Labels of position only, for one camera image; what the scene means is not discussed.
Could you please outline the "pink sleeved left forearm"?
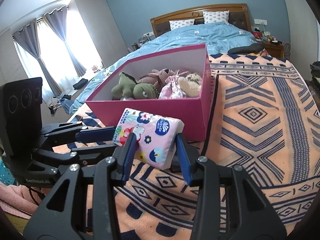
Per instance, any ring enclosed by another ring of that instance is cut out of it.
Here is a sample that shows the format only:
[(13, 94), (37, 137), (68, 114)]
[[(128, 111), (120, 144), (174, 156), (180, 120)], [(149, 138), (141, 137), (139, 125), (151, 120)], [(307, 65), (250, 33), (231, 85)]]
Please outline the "pink sleeved left forearm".
[(30, 219), (42, 202), (39, 195), (26, 186), (4, 185), (1, 183), (1, 208), (7, 214)]

